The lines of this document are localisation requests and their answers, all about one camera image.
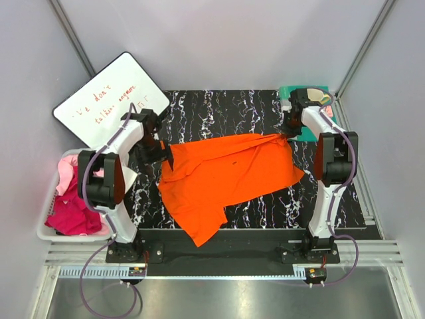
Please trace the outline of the orange t shirt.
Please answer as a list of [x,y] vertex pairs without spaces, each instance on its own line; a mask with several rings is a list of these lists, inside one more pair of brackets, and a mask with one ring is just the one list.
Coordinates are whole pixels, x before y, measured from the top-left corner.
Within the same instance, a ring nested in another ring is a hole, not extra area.
[[174,144],[158,185],[166,210],[196,247],[227,222],[225,209],[298,183],[292,148],[280,134],[240,134]]

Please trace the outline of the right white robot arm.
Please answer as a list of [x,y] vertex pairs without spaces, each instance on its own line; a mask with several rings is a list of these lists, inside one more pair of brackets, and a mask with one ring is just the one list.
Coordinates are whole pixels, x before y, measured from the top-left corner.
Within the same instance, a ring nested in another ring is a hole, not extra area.
[[319,87],[296,88],[289,93],[284,108],[284,135],[298,138],[308,128],[317,139],[313,173],[317,197],[308,223],[301,255],[308,263],[317,263],[332,252],[335,219],[340,200],[357,173],[358,134],[336,124],[326,112],[333,97]]

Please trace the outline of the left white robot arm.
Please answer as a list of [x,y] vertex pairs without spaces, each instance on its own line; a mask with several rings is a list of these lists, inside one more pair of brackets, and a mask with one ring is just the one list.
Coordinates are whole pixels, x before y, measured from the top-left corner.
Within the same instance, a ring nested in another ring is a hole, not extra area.
[[167,161],[173,168],[171,146],[155,138],[166,115],[166,111],[156,114],[150,109],[126,112],[106,144],[78,154],[78,196],[106,220],[111,239],[123,243],[120,255],[129,263],[142,258],[143,247],[134,241],[137,229],[124,204],[126,188],[133,184],[125,180],[124,169],[132,154],[140,166]]

